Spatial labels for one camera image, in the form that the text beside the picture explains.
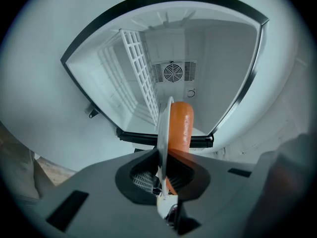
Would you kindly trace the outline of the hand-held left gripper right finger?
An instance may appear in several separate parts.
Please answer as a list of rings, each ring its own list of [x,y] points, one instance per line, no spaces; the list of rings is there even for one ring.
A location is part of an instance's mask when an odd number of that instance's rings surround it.
[[[181,236],[204,226],[242,189],[256,166],[170,150],[166,176],[178,196],[176,233]]]

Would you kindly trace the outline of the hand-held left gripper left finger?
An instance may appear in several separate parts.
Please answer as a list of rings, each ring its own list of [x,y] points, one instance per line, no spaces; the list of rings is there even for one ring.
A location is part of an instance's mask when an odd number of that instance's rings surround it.
[[[158,214],[156,197],[130,177],[157,150],[140,151],[90,165],[38,205],[38,227],[48,238],[176,238]]]

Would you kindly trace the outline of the orange carrot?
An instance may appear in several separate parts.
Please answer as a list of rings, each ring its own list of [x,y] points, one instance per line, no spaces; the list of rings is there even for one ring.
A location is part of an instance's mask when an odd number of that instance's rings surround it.
[[[193,170],[179,160],[189,152],[193,123],[194,111],[190,104],[185,102],[171,104],[166,185],[174,195],[177,195],[193,176]]]

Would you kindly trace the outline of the black mini fridge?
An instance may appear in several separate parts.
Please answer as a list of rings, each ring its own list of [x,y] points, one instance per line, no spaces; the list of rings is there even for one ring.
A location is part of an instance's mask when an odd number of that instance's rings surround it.
[[[248,91],[268,18],[239,0],[124,0],[74,39],[61,57],[73,82],[126,142],[156,145],[168,99],[194,110],[192,148],[211,148]],[[154,73],[154,126],[120,29],[142,32]]]

